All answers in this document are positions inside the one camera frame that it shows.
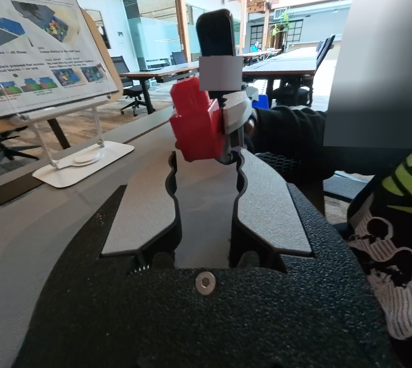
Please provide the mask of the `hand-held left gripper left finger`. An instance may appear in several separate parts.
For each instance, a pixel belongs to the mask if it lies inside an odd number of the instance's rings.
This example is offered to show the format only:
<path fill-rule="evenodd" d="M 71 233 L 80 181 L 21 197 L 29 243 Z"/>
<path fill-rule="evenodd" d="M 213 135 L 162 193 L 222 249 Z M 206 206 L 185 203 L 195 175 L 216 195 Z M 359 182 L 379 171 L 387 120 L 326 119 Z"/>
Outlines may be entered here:
<path fill-rule="evenodd" d="M 175 151 L 138 169 L 127 183 L 102 256 L 143 254 L 149 259 L 176 250 L 182 240 L 176 173 Z"/>

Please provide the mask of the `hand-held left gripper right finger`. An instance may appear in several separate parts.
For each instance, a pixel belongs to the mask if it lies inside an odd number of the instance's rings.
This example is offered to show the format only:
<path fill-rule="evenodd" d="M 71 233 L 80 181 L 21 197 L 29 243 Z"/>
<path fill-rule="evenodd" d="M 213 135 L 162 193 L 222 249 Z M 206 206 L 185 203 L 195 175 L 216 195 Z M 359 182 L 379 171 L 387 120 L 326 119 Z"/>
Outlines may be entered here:
<path fill-rule="evenodd" d="M 239 195 L 233 218 L 266 252 L 301 257 L 312 248 L 286 181 L 246 149 L 240 150 Z"/>

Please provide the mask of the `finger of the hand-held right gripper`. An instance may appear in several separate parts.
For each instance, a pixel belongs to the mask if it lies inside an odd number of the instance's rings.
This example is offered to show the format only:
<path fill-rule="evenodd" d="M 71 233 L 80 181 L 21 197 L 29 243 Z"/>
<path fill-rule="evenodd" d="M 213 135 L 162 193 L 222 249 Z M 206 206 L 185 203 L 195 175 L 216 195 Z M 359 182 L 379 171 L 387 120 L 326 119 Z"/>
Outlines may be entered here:
<path fill-rule="evenodd" d="M 244 124 L 252 114 L 252 101 L 246 90 L 223 96 L 221 107 L 224 129 L 224 146 L 219 162 L 232 164 L 240 149 L 244 148 Z"/>

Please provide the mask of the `red mega block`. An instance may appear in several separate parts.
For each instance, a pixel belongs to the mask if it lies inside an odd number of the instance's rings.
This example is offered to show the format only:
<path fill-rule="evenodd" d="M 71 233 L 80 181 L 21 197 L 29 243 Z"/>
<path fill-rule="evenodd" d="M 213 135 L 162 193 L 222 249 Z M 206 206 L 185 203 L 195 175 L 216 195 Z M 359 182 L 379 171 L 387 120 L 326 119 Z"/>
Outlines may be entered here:
<path fill-rule="evenodd" d="M 200 90 L 198 77 L 177 82 L 170 93 L 174 111 L 169 122 L 184 160 L 220 158 L 225 133 L 218 100 Z"/>

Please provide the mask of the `black perforated rubber pad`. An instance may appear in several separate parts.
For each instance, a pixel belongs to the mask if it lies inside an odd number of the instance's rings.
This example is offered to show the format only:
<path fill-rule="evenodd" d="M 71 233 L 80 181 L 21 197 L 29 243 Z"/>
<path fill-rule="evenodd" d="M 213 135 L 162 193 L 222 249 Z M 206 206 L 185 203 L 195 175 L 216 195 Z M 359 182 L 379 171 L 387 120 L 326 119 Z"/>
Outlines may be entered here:
<path fill-rule="evenodd" d="M 335 173 L 335 169 L 318 160 L 295 160 L 269 152 L 257 153 L 255 156 L 278 172 L 286 182 L 294 185 L 324 181 Z"/>

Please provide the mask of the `potted green plant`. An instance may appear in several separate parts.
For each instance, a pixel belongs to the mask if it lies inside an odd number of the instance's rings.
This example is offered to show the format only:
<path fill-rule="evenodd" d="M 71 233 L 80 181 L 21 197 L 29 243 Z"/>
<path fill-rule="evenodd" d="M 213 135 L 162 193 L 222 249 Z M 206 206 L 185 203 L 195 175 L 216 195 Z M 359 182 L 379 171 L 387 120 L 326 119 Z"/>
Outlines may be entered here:
<path fill-rule="evenodd" d="M 286 31 L 288 29 L 289 22 L 290 18 L 288 15 L 288 11 L 283 10 L 281 15 L 278 17 L 278 22 L 274 25 L 274 28 L 272 29 L 270 35 L 275 37 L 279 33 Z"/>

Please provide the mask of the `long dark table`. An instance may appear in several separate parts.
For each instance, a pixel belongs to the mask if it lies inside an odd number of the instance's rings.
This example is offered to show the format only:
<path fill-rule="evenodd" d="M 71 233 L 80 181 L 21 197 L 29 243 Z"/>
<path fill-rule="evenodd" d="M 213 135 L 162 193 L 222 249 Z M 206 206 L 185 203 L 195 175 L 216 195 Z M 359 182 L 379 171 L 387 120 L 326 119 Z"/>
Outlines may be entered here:
<path fill-rule="evenodd" d="M 122 76 L 130 77 L 133 81 L 139 82 L 147 82 L 150 79 L 155 79 L 158 83 L 165 83 L 193 77 L 198 71 L 199 61 L 195 61 L 160 69 L 129 72 L 128 74 L 122 74 Z"/>

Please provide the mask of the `black office chair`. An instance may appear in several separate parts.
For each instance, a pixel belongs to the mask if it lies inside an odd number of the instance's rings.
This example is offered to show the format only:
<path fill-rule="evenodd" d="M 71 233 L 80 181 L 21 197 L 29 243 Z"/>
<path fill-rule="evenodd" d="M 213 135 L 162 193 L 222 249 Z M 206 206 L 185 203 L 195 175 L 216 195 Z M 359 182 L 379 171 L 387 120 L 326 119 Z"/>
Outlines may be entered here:
<path fill-rule="evenodd" d="M 120 80 L 123 86 L 123 96 L 133 99 L 132 103 L 120 109 L 120 113 L 124 114 L 125 109 L 132 108 L 133 116 L 136 117 L 137 109 L 140 106 L 143 106 L 147 109 L 148 114 L 152 114 L 155 110 L 152 106 L 146 82 L 139 82 L 139 85 L 137 85 L 134 84 L 134 81 L 130 77 L 122 76 L 122 74 L 129 73 L 129 68 L 126 65 L 123 56 L 114 56 L 111 57 L 111 60 L 120 76 Z"/>

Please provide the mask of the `person's printed top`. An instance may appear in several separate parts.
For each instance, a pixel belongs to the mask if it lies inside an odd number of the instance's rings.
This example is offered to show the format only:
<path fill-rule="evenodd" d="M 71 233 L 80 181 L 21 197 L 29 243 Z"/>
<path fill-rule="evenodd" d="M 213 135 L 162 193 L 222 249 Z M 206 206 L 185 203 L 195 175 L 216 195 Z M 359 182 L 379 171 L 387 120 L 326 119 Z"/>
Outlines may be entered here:
<path fill-rule="evenodd" d="M 412 360 L 412 155 L 376 175 L 351 202 L 343 237 L 383 310 L 401 363 Z"/>

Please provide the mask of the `printed instruction sheet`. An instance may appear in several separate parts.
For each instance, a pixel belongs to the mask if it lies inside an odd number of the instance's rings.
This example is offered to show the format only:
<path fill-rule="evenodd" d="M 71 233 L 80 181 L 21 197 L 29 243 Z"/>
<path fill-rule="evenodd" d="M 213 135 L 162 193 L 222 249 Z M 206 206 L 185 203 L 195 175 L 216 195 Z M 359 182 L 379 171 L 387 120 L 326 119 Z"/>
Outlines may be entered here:
<path fill-rule="evenodd" d="M 0 115 L 118 92 L 77 0 L 0 0 Z"/>

